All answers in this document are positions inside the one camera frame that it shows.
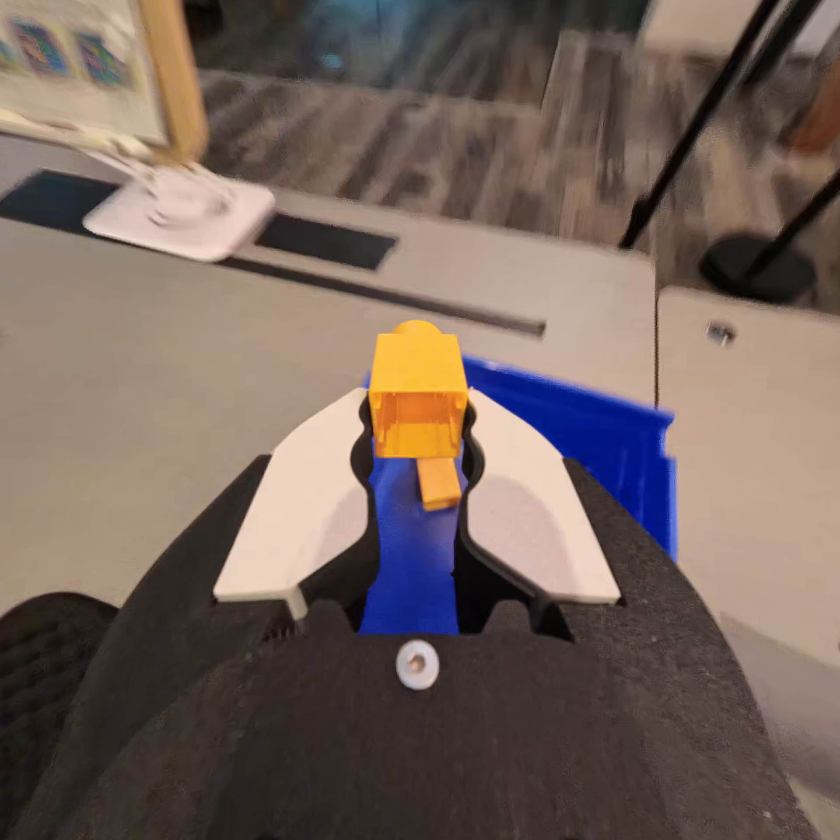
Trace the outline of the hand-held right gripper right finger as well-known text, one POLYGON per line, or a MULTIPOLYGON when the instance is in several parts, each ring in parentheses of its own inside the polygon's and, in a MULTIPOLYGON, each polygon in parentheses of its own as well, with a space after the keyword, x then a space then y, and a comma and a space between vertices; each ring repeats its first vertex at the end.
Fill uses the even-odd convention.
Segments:
POLYGON ((464 548, 527 600, 617 604, 622 594, 561 452, 469 389, 458 510, 464 548))

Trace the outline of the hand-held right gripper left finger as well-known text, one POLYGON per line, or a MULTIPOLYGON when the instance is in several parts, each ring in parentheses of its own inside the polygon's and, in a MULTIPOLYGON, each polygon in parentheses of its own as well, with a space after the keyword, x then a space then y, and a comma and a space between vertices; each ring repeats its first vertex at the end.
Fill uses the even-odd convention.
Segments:
POLYGON ((357 387, 275 447, 215 586, 217 602, 320 600, 359 622, 380 570, 368 392, 357 387))

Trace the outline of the yellow toy block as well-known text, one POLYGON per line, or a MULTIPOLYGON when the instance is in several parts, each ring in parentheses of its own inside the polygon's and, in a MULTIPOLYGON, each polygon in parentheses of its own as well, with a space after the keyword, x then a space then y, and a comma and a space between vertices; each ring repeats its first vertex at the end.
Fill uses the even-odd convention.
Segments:
POLYGON ((459 471, 454 458, 417 458, 416 473, 426 512, 457 508, 461 500, 459 471))
POLYGON ((469 390, 458 337, 412 320, 377 337, 368 388, 381 459, 454 459, 469 390))

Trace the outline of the blue plastic bin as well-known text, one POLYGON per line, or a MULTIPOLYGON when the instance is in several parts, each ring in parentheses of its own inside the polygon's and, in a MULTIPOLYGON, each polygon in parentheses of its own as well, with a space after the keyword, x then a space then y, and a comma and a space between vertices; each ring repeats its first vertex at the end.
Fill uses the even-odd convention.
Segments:
MULTIPOLYGON (((677 467, 666 454, 672 413, 567 381, 465 355, 468 385, 577 460, 677 561, 677 467)), ((371 474, 381 545, 363 634, 457 634, 457 511, 427 512, 410 459, 378 458, 371 474)))

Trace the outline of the grey desk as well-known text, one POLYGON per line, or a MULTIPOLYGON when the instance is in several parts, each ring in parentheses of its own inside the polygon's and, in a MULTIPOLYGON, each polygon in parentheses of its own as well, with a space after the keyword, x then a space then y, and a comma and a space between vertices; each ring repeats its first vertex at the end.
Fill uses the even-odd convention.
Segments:
POLYGON ((460 503, 457 634, 216 601, 275 447, 368 394, 404 322, 463 364, 655 394, 648 260, 280 198, 398 244, 376 271, 203 264, 2 219, 2 612, 124 600, 14 838, 817 838, 705 603, 570 457, 617 604, 527 600, 460 503))

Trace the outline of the dark flat plate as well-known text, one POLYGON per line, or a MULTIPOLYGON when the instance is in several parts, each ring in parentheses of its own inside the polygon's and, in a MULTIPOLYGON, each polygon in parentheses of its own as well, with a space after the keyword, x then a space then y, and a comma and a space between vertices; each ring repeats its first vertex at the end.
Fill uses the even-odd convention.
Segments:
POLYGON ((276 213, 256 238, 258 247, 376 271, 398 238, 276 213))
POLYGON ((120 189, 116 183, 82 175, 42 170, 1 199, 1 218, 96 238, 83 219, 120 189))

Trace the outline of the white stand base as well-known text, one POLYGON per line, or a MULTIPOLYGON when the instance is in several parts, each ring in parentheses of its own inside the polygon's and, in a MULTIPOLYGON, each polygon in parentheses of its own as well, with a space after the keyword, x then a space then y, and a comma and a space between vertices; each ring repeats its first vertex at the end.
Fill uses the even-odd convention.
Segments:
POLYGON ((257 234, 276 209, 265 186, 196 164, 146 165, 90 210, 82 226, 125 245, 214 264, 257 234))

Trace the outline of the black floor stand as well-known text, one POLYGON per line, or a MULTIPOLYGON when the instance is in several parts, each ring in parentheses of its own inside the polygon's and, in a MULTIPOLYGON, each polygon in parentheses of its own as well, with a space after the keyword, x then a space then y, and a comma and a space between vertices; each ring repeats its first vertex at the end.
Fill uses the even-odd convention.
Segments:
MULTIPOLYGON (((668 154, 649 190, 633 205, 626 231, 617 244, 632 249, 648 227, 664 195, 703 133, 712 115, 735 81, 742 64, 761 35, 779 2, 758 3, 729 57, 719 70, 705 97, 668 154)), ((793 138, 789 150, 816 152, 827 150, 838 139, 838 62, 817 93, 793 138)), ((813 260, 794 247, 799 235, 838 198, 839 172, 814 195, 811 201, 774 238, 735 234, 719 239, 704 252, 699 272, 716 290, 733 298, 775 305, 792 302, 816 286, 813 260)))

